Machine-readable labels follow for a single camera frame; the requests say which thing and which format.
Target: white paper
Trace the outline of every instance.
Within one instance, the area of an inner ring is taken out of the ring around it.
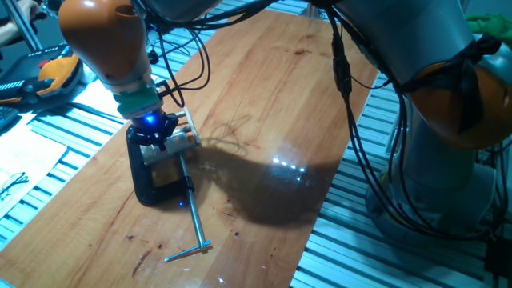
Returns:
[[[0,197],[0,218],[52,170],[64,152],[64,145],[30,131],[29,126],[16,127],[0,137],[0,188],[17,173],[25,172],[29,179]]]
[[[155,80],[157,76],[151,75],[151,78]],[[114,100],[112,92],[99,80],[88,84],[87,88],[73,99],[73,103],[87,105],[103,113],[122,118],[118,112],[119,104]]]

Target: wooden board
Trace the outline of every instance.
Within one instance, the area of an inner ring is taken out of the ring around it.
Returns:
[[[190,212],[180,199],[138,203],[124,127],[0,253],[0,278],[16,287],[287,287],[349,140],[331,37],[327,22],[264,11],[206,44],[211,82],[185,96],[203,144],[186,161],[208,253],[164,263],[197,245]],[[376,70],[345,40],[353,76],[370,85]],[[195,55],[177,78],[199,69]],[[354,86],[355,114],[367,94]],[[167,99],[165,110],[177,109]],[[155,167],[160,179],[170,165]]]

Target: cable bundle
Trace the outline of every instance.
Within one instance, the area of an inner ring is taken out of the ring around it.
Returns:
[[[391,76],[390,73],[387,73],[386,66],[383,65],[382,61],[379,61],[380,58],[378,57],[378,54],[375,53],[374,50],[371,49],[367,43],[362,39],[361,35],[358,34],[357,31],[355,31],[346,21],[342,18],[342,16],[334,10],[332,7],[325,8],[326,14],[330,20],[330,24],[333,28],[334,32],[334,39],[333,39],[333,46],[341,47],[341,52],[344,57],[344,50],[343,50],[343,44],[342,44],[342,35],[338,31],[338,25],[335,20],[338,20],[342,24],[342,28],[346,28],[347,32],[350,34],[352,39],[356,42],[356,44],[363,44],[365,45],[365,48],[368,49],[368,51],[373,51],[372,56],[376,58],[379,62],[379,69],[388,76],[390,81],[392,83],[397,83]],[[334,58],[341,57],[340,55],[336,55],[336,51],[334,51]],[[348,75],[345,75],[345,78],[351,78],[350,76],[350,67],[348,67]],[[369,89],[377,89],[380,87],[368,87]],[[418,211],[416,206],[413,204],[410,195],[407,191],[405,179],[403,177],[403,167],[404,167],[404,155],[406,152],[406,132],[407,132],[407,110],[406,110],[406,102],[405,102],[405,96],[404,94],[398,94],[398,100],[400,104],[400,111],[398,116],[398,131],[396,134],[396,137],[394,139],[393,145],[392,145],[392,151],[391,151],[391,157],[388,162],[388,177],[390,183],[392,183],[392,168],[393,168],[393,158],[394,154],[396,153],[396,149],[398,146],[398,140],[401,139],[401,147],[399,152],[399,160],[398,160],[398,172],[400,173],[400,185],[402,188],[402,192],[406,198],[407,204],[412,209],[414,214],[412,216],[408,215],[407,212],[404,211],[402,204],[398,203],[395,205],[393,202],[393,199],[390,198],[390,196],[384,191],[381,182],[377,178],[377,175],[375,175],[375,172],[373,171],[370,161],[368,157],[366,156],[366,152],[364,151],[362,147],[362,142],[359,136],[358,128],[356,125],[355,117],[352,112],[352,109],[350,108],[350,91],[345,91],[343,89],[339,89],[340,92],[342,92],[343,100],[346,105],[346,112],[348,117],[348,124],[349,124],[349,132],[350,132],[350,141],[352,143],[352,147],[354,148],[355,155],[358,159],[358,163],[360,167],[362,168],[362,172],[364,174],[364,177],[366,181],[368,182],[369,187],[374,192],[375,196],[377,197],[378,201],[381,203],[384,210],[387,212],[387,214],[396,222],[401,223],[405,228],[408,230],[411,230],[413,232],[432,237],[432,238],[439,238],[442,240],[452,240],[452,241],[466,241],[466,240],[481,240],[485,239],[489,236],[491,236],[503,223],[506,212],[508,210],[508,193],[506,192],[506,176],[505,176],[505,167],[504,167],[504,161],[503,161],[503,148],[500,148],[499,151],[501,153],[499,154],[500,157],[500,163],[501,163],[501,175],[502,175],[502,185],[503,185],[503,193],[499,192],[498,187],[496,187],[497,190],[497,196],[498,196],[498,208],[497,212],[494,213],[494,219],[489,225],[488,228],[479,231],[475,234],[470,235],[456,235],[456,234],[450,234],[445,231],[439,230],[438,228],[434,227],[432,224],[430,224]]]

